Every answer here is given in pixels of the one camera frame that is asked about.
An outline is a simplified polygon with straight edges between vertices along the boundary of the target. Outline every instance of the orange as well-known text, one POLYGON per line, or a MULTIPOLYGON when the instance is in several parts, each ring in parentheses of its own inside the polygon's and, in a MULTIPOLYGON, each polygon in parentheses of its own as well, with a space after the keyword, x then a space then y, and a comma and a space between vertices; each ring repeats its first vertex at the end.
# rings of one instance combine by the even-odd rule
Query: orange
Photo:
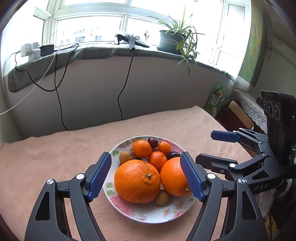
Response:
POLYGON ((151 164, 130 160, 115 172, 114 186, 127 202, 148 203, 154 200, 160 190, 160 175, 151 164))
POLYGON ((163 141, 158 145, 158 150, 163 152, 165 155, 169 154, 172 151, 170 144, 163 141))
POLYGON ((163 165, 160 180, 163 188, 174 196, 186 196, 191 193, 180 165, 180 157, 174 157, 163 165))
POLYGON ((155 151, 150 154, 147 161, 148 163, 153 165, 160 173, 161 168, 167 162, 167 160, 168 159, 166 158, 165 154, 160 151, 155 151))
POLYGON ((133 143, 132 151, 135 157, 147 158, 151 154, 152 148, 147 141, 138 140, 133 143))

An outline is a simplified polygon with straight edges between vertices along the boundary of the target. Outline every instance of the pink blanket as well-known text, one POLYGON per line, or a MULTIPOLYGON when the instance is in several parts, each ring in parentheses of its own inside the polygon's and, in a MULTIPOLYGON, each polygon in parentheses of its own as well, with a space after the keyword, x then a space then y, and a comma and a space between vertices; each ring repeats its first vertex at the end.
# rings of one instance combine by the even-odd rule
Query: pink blanket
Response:
MULTIPOLYGON (((119 142, 133 136, 164 137, 179 144, 193 158, 206 153, 238 162, 250 159, 237 143, 213 141, 210 133, 214 129, 224 130, 209 114, 195 106, 84 130, 31 137, 12 144, 3 143, 0 145, 0 213, 23 241, 31 211, 46 180, 72 179, 85 172, 104 151, 110 151, 119 142)), ((222 200, 213 240, 220 236, 226 202, 226 199, 222 200)), ((140 223, 123 216, 109 203, 104 192, 91 203, 91 208, 107 241, 172 241, 186 240, 201 205, 196 200, 184 215, 162 224, 140 223)), ((68 199, 66 209, 72 236, 81 240, 68 199)))

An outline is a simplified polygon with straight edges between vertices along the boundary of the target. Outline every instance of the fruit plate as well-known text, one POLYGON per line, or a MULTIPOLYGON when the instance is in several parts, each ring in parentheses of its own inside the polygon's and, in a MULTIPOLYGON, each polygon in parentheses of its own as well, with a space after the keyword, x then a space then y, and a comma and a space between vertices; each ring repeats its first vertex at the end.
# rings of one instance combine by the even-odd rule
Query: fruit plate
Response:
POLYGON ((114 174, 120 166, 119 154, 126 150, 131 153, 131 148, 137 140, 148 140, 149 137, 154 137, 158 142, 166 141, 170 144, 172 151, 177 151, 180 154, 185 150, 176 143, 165 138, 156 136, 138 136, 129 138, 117 146, 115 146, 110 154, 112 156, 112 165, 110 171, 103 184, 103 189, 109 202, 120 213, 126 217, 142 223, 165 223, 180 217, 184 214, 193 204, 195 198, 192 194, 183 197, 171 196, 170 201, 163 206, 156 205, 154 201, 146 204, 129 203, 123 200, 116 192, 114 187, 114 174))

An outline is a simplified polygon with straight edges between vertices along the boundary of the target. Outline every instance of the camera module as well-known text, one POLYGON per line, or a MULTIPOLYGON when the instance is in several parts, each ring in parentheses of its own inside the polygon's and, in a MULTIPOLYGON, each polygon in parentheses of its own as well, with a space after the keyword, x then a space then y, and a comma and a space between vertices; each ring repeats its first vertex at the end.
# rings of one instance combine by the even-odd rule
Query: camera module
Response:
POLYGON ((264 110, 267 111, 267 104, 266 101, 263 101, 264 110))
POLYGON ((268 112, 271 117, 274 116, 274 109, 272 108, 272 103, 268 101, 268 112))
POLYGON ((276 116, 276 120, 279 121, 280 113, 279 113, 279 107, 277 105, 274 107, 274 114, 276 116))

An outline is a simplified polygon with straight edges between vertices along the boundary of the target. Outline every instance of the lace cloth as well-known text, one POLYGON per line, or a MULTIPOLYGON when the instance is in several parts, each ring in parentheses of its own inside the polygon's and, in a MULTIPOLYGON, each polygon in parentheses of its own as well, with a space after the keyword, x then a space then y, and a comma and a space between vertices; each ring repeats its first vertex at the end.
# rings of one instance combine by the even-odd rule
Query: lace cloth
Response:
POLYGON ((243 91, 232 90, 229 97, 239 101, 242 110, 267 134, 266 115, 253 96, 243 91))

